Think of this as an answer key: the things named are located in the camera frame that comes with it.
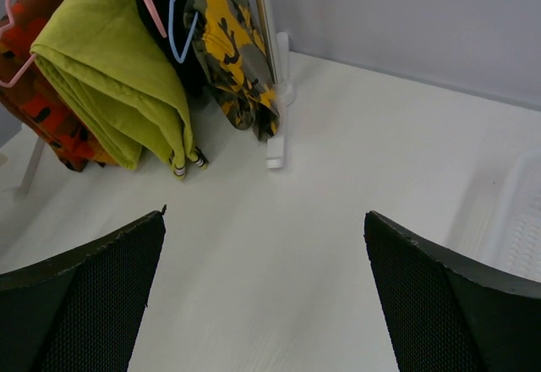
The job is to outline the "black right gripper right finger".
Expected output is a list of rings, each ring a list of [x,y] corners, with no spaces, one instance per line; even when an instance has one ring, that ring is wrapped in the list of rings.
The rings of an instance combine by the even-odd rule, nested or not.
[[[370,211],[364,241],[401,371],[538,371],[540,285]]]

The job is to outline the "orange camouflage trousers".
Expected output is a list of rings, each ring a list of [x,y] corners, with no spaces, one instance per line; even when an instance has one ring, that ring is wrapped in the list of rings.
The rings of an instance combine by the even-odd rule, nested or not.
[[[1,80],[10,81],[30,57],[36,39],[63,0],[17,0],[14,26],[1,34]],[[30,127],[68,169],[82,172],[91,161],[114,165],[115,160],[64,103],[32,64],[11,88],[1,89],[1,103]]]

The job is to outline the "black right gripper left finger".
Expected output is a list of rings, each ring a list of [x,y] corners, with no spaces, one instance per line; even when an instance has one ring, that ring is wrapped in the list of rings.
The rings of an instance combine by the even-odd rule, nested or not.
[[[166,235],[164,210],[1,275],[3,371],[125,371]]]

